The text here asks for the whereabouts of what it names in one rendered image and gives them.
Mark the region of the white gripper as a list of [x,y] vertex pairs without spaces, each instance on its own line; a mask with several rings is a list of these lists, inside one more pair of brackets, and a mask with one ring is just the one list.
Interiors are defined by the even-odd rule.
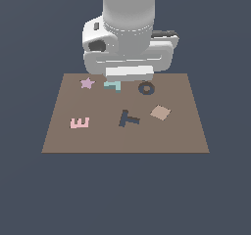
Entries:
[[86,70],[103,74],[109,82],[151,80],[156,71],[166,71],[173,59],[178,37],[156,37],[140,55],[132,58],[109,52],[84,52]]

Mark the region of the brown square board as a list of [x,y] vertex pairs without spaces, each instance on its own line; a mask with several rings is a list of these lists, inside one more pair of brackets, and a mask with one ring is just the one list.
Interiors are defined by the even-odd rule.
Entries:
[[[80,81],[95,83],[82,88]],[[66,73],[49,124],[42,152],[60,153],[194,153],[209,152],[188,76],[156,73],[155,92],[143,95],[139,83],[124,82],[121,92],[104,88],[105,77]],[[151,117],[161,105],[171,110],[165,120]],[[120,127],[123,110],[139,124]],[[89,118],[87,128],[71,129],[71,119]]]

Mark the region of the cyan L-shaped block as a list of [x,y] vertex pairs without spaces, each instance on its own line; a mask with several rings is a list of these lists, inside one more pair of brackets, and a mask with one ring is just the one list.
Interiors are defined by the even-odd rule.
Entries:
[[121,92],[121,83],[119,81],[114,81],[114,82],[105,81],[104,88],[105,89],[114,89],[117,93],[120,93]]

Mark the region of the purple star block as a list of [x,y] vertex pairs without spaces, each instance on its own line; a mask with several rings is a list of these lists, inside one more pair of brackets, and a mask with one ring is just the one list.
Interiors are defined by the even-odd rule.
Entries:
[[91,80],[91,79],[88,77],[87,79],[81,80],[80,83],[81,83],[81,87],[82,87],[82,88],[88,88],[88,89],[90,89],[91,86],[95,83],[95,81],[94,81],[94,80]]

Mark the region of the dark blue T block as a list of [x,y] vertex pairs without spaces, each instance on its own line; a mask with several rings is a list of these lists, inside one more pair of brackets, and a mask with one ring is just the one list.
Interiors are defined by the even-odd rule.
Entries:
[[128,110],[123,110],[119,126],[125,127],[128,122],[139,124],[139,118],[138,117],[130,117],[128,115]]

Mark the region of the tan square block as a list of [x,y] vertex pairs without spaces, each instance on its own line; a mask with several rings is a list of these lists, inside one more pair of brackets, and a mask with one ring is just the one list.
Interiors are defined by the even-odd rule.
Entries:
[[159,120],[165,120],[170,113],[171,113],[170,109],[167,109],[161,105],[157,105],[150,113],[150,116],[157,118]]

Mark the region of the pink E block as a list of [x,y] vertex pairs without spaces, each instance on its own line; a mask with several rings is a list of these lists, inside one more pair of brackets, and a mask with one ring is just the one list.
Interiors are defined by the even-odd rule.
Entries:
[[86,117],[85,119],[82,118],[72,118],[70,122],[70,128],[71,129],[77,129],[77,128],[87,128],[89,125],[89,118]]

